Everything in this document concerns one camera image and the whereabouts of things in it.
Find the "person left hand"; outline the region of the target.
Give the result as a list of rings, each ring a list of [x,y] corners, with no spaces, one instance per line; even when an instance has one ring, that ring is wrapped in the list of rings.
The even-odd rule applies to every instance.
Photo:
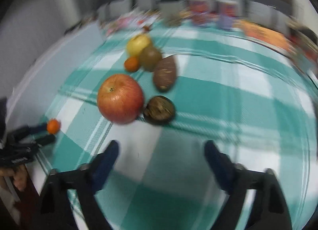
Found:
[[[19,165],[16,168],[1,168],[2,177],[12,177],[14,186],[19,191],[24,191],[27,185],[28,172],[25,165]]]

